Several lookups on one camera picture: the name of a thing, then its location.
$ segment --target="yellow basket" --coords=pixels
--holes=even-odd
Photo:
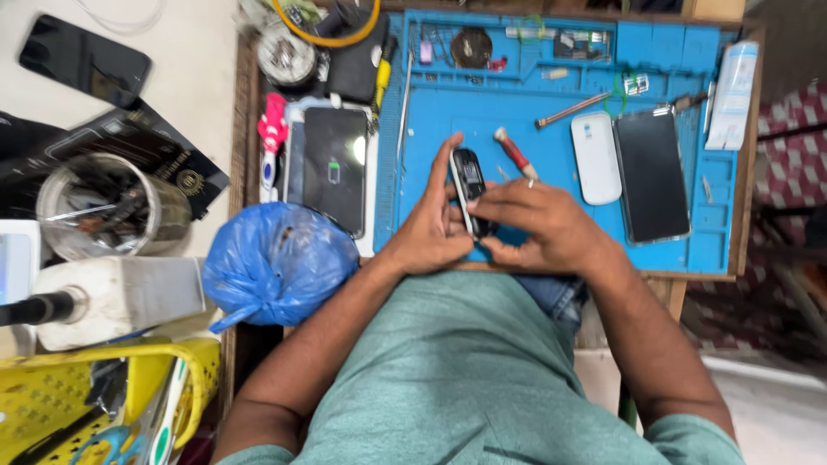
[[[178,343],[158,343],[158,338],[138,338],[131,343],[135,342],[138,344],[0,360],[0,463],[11,462],[33,444],[89,412],[91,407],[84,405],[84,399],[89,393],[92,362],[122,357],[141,357],[141,360],[135,360],[134,365],[140,363],[141,373],[146,374],[142,377],[145,378],[152,378],[145,367],[155,366],[163,371],[163,367],[174,360],[172,357],[183,358],[187,363],[190,376],[188,387],[184,389],[191,391],[192,402],[190,408],[184,411],[181,411],[183,402],[179,403],[179,414],[187,421],[174,443],[174,448],[183,447],[192,438],[204,408],[218,389],[218,341],[196,338]],[[157,388],[160,384],[144,381],[144,386],[150,387],[136,390],[135,374],[130,371],[127,378],[127,384],[133,387],[127,389],[125,419],[139,415],[154,394],[151,392],[153,387]],[[100,418],[72,434],[39,463],[68,463],[77,448],[98,431],[106,429],[108,424],[109,418],[101,411]],[[96,447],[87,448],[79,463],[96,464],[103,459],[108,445],[102,443],[99,446],[104,450]]]

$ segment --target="person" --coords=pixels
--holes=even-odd
[[[213,463],[743,463],[696,350],[562,189],[512,180],[469,213],[523,229],[493,261],[585,280],[643,437],[585,397],[571,332],[508,274],[440,271],[470,252],[447,139],[399,231],[256,368]]]

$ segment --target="blue repair mat compartment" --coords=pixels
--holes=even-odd
[[[419,42],[442,34],[445,51],[450,39],[465,26],[483,27],[491,39],[491,58],[508,58],[500,71],[469,70],[452,66],[438,43],[433,44],[430,65],[419,63]],[[692,234],[685,239],[645,246],[626,240],[621,200],[592,206],[583,201],[571,141],[571,120],[579,115],[608,109],[615,116],[654,109],[659,103],[707,90],[715,78],[715,62],[735,34],[709,26],[646,22],[596,22],[543,18],[545,31],[596,32],[605,47],[599,60],[555,56],[554,40],[508,37],[507,28],[521,30],[538,24],[524,18],[474,13],[407,10],[391,15],[390,31],[399,37],[392,63],[388,93],[380,115],[380,154],[377,172],[374,249],[379,251],[407,218],[422,195],[430,165],[442,141],[456,131],[465,133],[463,146],[476,152],[483,176],[503,182],[497,170],[510,178],[520,176],[514,163],[493,138],[503,126],[532,162],[544,183],[567,189],[583,209],[613,238],[624,244],[634,265],[643,270],[725,274],[729,255],[729,230],[735,185],[735,151],[706,151],[706,103],[676,116],[683,172],[691,215]],[[408,121],[404,149],[397,156],[407,49],[414,50],[411,69]],[[544,77],[548,71],[567,69],[559,79]],[[622,82],[624,71],[649,77],[649,90],[630,96],[623,108],[620,97],[610,98],[558,120],[542,130],[534,120],[546,117]],[[520,244],[525,234],[503,227],[497,233],[504,242]],[[483,247],[468,257],[487,261]]]

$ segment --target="white table surface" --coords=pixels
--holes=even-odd
[[[137,22],[159,0],[85,0],[114,21]],[[58,84],[17,63],[31,24],[49,13],[152,59],[141,92],[164,119],[230,175],[236,68],[236,0],[168,0],[160,20],[137,36],[100,26],[72,0],[0,0],[0,110],[13,116],[71,128],[112,109],[109,103]],[[170,255],[206,256],[227,221],[225,190],[209,215],[193,222],[187,240]]]

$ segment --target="gold logo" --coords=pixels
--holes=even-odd
[[[185,194],[193,195],[204,187],[204,177],[193,170],[183,170],[178,173],[176,184]]]

